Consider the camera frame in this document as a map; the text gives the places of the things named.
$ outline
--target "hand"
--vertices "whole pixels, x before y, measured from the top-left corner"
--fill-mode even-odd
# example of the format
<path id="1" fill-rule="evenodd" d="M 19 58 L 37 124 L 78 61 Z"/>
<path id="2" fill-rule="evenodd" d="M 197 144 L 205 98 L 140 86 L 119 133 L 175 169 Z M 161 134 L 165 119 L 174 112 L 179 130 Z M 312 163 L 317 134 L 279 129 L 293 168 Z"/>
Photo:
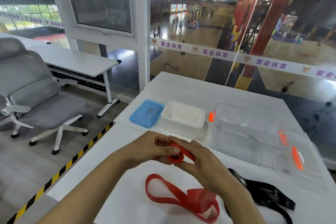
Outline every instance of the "hand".
<path id="1" fill-rule="evenodd" d="M 166 156 L 173 156 L 180 153 L 177 147 L 170 147 L 171 140 L 168 136 L 147 131 L 130 144 L 119 149 L 122 156 L 127 157 L 128 169 L 134 168 L 148 160 L 157 160 L 161 163 L 171 165 Z"/>
<path id="2" fill-rule="evenodd" d="M 232 185 L 239 186 L 237 179 L 208 148 L 196 141 L 188 142 L 173 136 L 169 138 L 196 158 L 195 164 L 183 161 L 174 165 L 194 176 L 204 188 L 222 194 L 225 193 L 223 190 L 229 190 Z"/>

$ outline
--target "left hand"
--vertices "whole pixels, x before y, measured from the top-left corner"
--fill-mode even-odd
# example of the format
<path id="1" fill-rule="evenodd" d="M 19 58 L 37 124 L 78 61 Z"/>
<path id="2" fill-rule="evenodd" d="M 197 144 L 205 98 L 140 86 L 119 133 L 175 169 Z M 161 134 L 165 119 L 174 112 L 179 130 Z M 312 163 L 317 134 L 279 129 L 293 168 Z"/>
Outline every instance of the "left hand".
<path id="1" fill-rule="evenodd" d="M 163 134 L 147 131 L 130 144 L 119 149 L 118 152 L 127 157 L 128 169 L 134 168 L 148 160 L 157 160 L 171 165 L 166 156 L 180 153 L 177 147 L 170 147 L 171 139 Z"/>

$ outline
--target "red resistance band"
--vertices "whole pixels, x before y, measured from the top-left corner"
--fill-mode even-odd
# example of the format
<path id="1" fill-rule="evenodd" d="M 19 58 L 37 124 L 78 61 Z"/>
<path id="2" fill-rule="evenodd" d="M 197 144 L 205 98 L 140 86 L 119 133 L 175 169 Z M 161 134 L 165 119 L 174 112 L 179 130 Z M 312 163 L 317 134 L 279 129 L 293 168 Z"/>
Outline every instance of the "red resistance band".
<path id="1" fill-rule="evenodd" d="M 192 161 L 195 162 L 196 158 L 190 152 L 183 149 L 176 143 L 170 143 L 169 146 L 178 147 L 180 149 L 180 154 L 178 156 L 168 157 L 170 162 L 172 163 L 181 163 L 183 161 L 184 155 L 190 158 Z M 177 198 L 171 197 L 154 197 L 148 192 L 148 185 L 152 179 L 159 179 L 163 181 L 163 183 L 167 186 L 167 188 L 174 194 Z M 218 216 L 219 216 L 219 205 L 216 200 L 216 194 L 208 191 L 206 189 L 189 189 L 187 190 L 187 194 L 177 188 L 175 185 L 171 184 L 170 182 L 163 179 L 158 174 L 151 174 L 147 177 L 145 183 L 145 191 L 148 198 L 156 203 L 163 203 L 163 204 L 173 204 L 179 205 L 183 208 L 187 209 L 191 213 L 195 214 L 199 219 L 204 221 L 205 223 L 214 223 Z M 211 206 L 214 206 L 216 209 L 216 215 L 210 213 L 210 216 L 206 219 L 201 216 L 201 214 L 205 213 L 210 209 Z"/>

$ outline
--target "office chair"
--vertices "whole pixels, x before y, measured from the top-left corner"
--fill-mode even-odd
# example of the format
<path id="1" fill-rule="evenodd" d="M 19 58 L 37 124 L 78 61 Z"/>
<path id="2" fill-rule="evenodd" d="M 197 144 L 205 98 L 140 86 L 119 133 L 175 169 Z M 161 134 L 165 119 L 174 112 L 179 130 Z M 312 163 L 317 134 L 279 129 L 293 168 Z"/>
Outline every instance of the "office chair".
<path id="1" fill-rule="evenodd" d="M 34 146 L 37 140 L 57 132 L 55 155 L 60 151 L 63 130 L 86 136 L 87 129 L 70 126 L 82 119 L 85 100 L 62 94 L 60 87 L 68 83 L 77 81 L 53 77 L 40 55 L 26 50 L 18 39 L 0 39 L 0 95 L 7 102 L 2 113 L 15 124 L 12 138 L 19 136 L 20 127 L 47 129 L 30 140 L 29 145 Z"/>

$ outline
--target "blue lid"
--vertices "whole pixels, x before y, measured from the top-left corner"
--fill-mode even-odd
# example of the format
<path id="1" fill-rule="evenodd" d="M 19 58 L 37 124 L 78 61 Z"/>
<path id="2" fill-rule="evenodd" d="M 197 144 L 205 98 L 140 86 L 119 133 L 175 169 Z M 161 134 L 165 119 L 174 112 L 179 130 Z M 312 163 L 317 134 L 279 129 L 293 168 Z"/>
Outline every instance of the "blue lid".
<path id="1" fill-rule="evenodd" d="M 152 128 L 160 118 L 164 108 L 165 105 L 147 99 L 133 112 L 129 120 L 144 128 Z"/>

